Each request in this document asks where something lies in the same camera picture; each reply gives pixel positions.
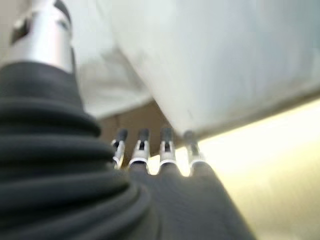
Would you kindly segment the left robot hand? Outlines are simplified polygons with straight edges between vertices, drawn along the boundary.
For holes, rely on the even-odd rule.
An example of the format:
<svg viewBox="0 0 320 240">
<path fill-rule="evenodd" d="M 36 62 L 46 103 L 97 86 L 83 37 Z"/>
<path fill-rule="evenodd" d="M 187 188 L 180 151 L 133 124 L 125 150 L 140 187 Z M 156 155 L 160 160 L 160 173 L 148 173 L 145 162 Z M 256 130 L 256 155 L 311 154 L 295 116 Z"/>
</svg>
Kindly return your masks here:
<svg viewBox="0 0 320 240">
<path fill-rule="evenodd" d="M 72 22 L 60 0 L 35 0 L 14 24 L 0 66 L 0 237 L 3 240 L 253 240 L 254 234 L 188 132 L 190 176 L 172 131 L 149 171 L 142 129 L 127 169 L 127 132 L 100 141 L 84 110 Z"/>
</svg>

